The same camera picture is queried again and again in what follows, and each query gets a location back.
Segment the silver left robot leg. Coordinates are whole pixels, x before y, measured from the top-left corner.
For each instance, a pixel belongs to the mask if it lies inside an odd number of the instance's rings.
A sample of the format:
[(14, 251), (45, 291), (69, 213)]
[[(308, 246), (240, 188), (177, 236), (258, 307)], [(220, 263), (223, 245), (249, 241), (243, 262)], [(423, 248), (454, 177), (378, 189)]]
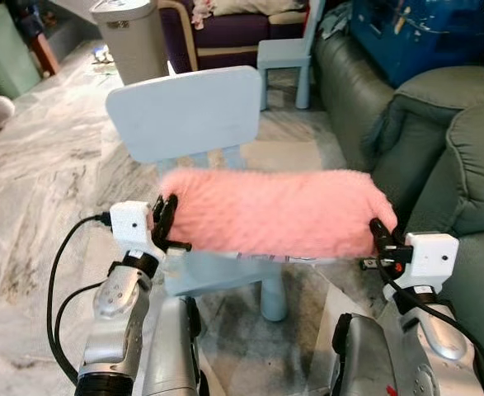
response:
[(160, 306), (144, 373), (143, 396), (210, 396), (200, 369), (196, 338), (203, 331), (199, 309), (189, 295), (173, 295)]

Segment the grey lidded trash bin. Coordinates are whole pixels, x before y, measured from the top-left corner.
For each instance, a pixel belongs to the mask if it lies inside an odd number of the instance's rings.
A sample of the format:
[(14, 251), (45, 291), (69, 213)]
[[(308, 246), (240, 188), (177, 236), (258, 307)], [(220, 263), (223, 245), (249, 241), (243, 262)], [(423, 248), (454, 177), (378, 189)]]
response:
[(90, 13), (124, 84), (170, 74), (157, 0), (97, 0)]

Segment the red-brown wooden stand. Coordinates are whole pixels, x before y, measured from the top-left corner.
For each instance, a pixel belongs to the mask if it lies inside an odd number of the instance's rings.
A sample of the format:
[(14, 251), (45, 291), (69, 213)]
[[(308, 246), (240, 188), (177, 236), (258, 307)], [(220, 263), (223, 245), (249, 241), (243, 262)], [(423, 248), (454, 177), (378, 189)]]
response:
[(19, 30), (28, 49), (34, 54), (40, 65), (41, 74), (45, 77), (54, 76), (60, 71), (60, 64), (52, 46), (45, 36), (45, 22), (41, 15), (42, 0), (0, 0), (12, 16), (16, 29)]

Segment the silver right robot leg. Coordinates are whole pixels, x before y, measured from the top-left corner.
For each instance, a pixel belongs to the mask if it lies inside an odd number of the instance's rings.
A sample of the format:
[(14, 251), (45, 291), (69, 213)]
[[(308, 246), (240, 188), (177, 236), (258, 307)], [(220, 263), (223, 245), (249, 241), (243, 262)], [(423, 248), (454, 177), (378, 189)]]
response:
[(388, 340), (376, 320), (344, 313), (333, 329), (337, 354), (328, 396), (397, 396)]

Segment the silver robot leg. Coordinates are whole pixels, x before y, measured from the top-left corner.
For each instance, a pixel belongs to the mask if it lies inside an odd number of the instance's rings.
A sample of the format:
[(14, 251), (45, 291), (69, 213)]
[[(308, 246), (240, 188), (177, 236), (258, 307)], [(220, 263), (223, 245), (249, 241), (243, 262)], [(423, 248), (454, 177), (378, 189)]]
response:
[(328, 396), (397, 396), (388, 340), (376, 320), (344, 313), (333, 329), (337, 354)]
[(210, 396), (200, 369), (196, 338), (203, 331), (199, 309), (189, 295), (173, 295), (160, 306), (144, 373), (143, 396)]

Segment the blue plastic storage box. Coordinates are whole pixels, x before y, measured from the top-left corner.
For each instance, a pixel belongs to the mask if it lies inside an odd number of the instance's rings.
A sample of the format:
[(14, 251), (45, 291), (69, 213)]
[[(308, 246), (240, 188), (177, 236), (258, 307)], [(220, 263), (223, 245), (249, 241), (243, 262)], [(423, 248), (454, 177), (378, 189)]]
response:
[(351, 0), (350, 31), (389, 86), (430, 69), (484, 65), (484, 0)]

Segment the light blue child's chair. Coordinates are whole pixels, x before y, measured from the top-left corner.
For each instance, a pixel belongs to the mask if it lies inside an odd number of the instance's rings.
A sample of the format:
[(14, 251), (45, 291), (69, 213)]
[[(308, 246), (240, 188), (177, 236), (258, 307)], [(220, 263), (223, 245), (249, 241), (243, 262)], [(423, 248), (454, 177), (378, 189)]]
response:
[[(178, 158), (209, 168), (222, 151), (227, 168), (246, 169), (242, 144), (258, 132), (265, 82), (256, 68), (234, 65), (137, 82), (110, 92), (106, 110), (135, 161), (155, 163), (165, 175)], [(212, 252), (171, 253), (168, 295), (202, 295), (260, 283), (261, 313), (272, 322), (287, 316), (283, 259)]]
[(263, 79), (261, 109), (267, 109), (268, 71), (280, 68), (299, 68), (295, 106), (302, 110), (309, 108), (311, 49), (316, 41), (316, 30), (323, 17), (325, 1), (309, 0), (302, 38), (268, 39), (258, 43), (256, 69)]

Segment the small shiny floor toy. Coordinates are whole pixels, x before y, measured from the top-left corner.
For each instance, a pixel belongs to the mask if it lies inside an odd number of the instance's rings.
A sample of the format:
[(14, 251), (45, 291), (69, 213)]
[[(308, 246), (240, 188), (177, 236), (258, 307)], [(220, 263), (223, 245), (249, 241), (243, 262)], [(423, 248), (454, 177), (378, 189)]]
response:
[(93, 58), (92, 64), (100, 65), (100, 67), (106, 67), (106, 65), (115, 64), (114, 58), (107, 48), (107, 45), (100, 45), (98, 48), (94, 48), (91, 50), (91, 56)]

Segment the beige seat cushion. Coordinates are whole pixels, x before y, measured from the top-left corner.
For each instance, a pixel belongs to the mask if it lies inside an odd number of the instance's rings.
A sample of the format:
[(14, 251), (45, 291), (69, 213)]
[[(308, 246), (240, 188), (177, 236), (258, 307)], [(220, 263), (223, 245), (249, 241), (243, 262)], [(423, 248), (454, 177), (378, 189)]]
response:
[(213, 15), (261, 14), (273, 16), (283, 12), (301, 11), (309, 0), (212, 0)]

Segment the grey crumpled cloth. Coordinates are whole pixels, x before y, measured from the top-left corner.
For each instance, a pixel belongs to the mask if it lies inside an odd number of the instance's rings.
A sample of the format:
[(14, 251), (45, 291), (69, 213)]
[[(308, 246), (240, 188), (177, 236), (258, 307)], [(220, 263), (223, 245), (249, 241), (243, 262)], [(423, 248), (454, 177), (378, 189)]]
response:
[(352, 16), (352, 2), (345, 0), (340, 4), (332, 5), (325, 11), (320, 23), (318, 23), (318, 33), (323, 40), (329, 39), (337, 31), (347, 29), (348, 22)]

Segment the small pink plush toy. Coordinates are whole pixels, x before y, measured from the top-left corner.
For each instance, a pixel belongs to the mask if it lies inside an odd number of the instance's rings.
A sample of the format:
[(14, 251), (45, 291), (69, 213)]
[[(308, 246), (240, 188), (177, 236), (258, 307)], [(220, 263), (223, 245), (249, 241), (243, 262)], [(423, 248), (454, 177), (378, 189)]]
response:
[(218, 0), (192, 0), (191, 24), (194, 30), (204, 29), (204, 20), (214, 15), (216, 1)]

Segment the pale green board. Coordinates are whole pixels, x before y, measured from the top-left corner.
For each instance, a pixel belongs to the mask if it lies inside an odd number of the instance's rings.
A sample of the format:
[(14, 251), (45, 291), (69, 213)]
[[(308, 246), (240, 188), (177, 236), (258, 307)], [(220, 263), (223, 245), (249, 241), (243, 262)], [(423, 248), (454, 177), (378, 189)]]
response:
[(5, 5), (0, 5), (0, 96), (14, 101), (41, 82), (26, 43), (23, 42)]

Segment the grey-green leather sofa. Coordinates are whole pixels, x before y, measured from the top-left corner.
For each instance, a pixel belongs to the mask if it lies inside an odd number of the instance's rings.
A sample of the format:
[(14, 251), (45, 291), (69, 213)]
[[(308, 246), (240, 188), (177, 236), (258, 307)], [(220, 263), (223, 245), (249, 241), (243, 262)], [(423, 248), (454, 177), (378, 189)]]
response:
[(371, 175), (400, 230), (459, 240), (443, 297), (484, 347), (484, 67), (430, 69), (392, 89), (339, 31), (314, 43), (313, 74), (344, 166)]

